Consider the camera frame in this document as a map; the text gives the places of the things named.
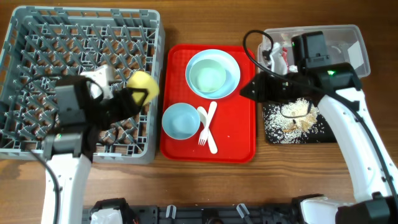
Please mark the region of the yellow plastic cup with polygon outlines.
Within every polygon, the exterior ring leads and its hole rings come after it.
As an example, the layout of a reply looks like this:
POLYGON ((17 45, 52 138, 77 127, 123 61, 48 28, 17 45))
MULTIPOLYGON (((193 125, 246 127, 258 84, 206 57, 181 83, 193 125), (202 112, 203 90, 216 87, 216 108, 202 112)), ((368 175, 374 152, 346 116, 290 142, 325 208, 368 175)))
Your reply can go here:
POLYGON ((128 88, 133 88, 132 98, 139 106, 145 106, 159 94, 159 86, 152 76, 143 71, 134 72, 128 79, 128 88))

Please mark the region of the red snack wrapper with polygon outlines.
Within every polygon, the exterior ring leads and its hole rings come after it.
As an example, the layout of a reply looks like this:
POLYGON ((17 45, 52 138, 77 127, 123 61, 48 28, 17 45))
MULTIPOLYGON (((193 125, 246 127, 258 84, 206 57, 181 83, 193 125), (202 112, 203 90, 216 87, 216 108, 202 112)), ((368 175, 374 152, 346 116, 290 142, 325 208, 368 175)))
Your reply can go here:
POLYGON ((282 68, 283 68, 282 71, 284 73, 288 73, 288 72, 296 73, 296 72, 298 72, 298 68, 293 63, 289 63, 288 62, 288 52, 289 51, 287 50, 287 48, 285 48, 285 47, 282 48, 282 53, 281 53, 281 56, 282 56, 282 68))

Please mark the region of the small light blue plate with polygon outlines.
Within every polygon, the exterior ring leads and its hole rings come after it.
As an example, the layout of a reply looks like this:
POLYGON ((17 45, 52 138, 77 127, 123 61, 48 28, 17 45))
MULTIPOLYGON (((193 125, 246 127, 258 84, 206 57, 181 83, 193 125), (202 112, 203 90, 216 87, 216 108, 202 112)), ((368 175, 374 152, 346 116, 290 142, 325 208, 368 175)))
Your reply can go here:
POLYGON ((162 116, 162 129, 172 139, 186 140, 194 136, 200 127, 197 110, 188 103, 169 106, 162 116))

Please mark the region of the light green bowl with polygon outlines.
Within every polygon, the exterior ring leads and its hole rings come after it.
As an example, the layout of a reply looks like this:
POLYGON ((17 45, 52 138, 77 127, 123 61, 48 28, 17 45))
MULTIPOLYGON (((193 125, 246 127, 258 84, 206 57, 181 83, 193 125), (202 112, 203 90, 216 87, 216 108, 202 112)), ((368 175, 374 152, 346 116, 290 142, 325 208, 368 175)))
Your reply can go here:
POLYGON ((199 92, 213 93, 224 85, 226 70, 216 60, 199 60, 189 70, 188 81, 199 92))

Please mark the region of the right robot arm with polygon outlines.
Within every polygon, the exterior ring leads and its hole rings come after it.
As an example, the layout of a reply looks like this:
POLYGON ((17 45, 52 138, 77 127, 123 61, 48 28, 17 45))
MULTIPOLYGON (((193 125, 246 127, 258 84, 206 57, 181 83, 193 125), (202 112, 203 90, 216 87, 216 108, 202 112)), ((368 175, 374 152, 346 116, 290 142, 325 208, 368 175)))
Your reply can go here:
POLYGON ((311 99, 330 126, 351 176, 355 203, 322 195, 294 200, 299 223, 396 223, 397 167, 369 115, 362 84, 351 64, 333 64, 322 32, 292 38, 297 72, 265 67, 240 94, 258 103, 311 99))

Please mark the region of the white plastic fork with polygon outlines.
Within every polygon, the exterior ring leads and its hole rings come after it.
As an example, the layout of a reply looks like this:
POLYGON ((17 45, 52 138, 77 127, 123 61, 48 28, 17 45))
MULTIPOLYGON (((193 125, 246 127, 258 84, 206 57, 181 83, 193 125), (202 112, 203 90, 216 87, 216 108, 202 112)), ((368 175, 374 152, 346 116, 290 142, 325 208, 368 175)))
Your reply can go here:
POLYGON ((201 118, 204 117, 204 128, 203 128, 203 130, 200 133, 200 138, 199 138, 199 141, 198 141, 198 144, 201 145, 201 146, 204 146, 205 143, 208 140, 209 133, 210 133, 210 130, 209 130, 210 123, 211 123, 211 120, 212 120, 212 118, 214 116, 216 108, 217 108, 217 102, 215 102, 215 101, 212 101, 210 103, 210 107, 209 107, 208 112, 206 112, 206 110, 202 106, 199 106, 197 108, 197 111, 198 111, 200 117, 201 118))

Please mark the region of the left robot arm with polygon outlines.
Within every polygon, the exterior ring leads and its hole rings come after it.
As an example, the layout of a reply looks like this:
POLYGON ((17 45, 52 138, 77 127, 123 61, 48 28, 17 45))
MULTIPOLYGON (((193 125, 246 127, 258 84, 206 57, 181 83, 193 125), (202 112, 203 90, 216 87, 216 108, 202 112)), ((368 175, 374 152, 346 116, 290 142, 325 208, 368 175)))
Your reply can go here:
POLYGON ((139 114, 141 108, 159 92, 159 87, 145 72, 137 81, 116 90, 113 97, 92 96, 93 80, 67 76, 56 82, 59 125, 42 141, 46 169, 46 189, 42 223, 80 223, 86 181, 100 132, 113 123, 139 114))

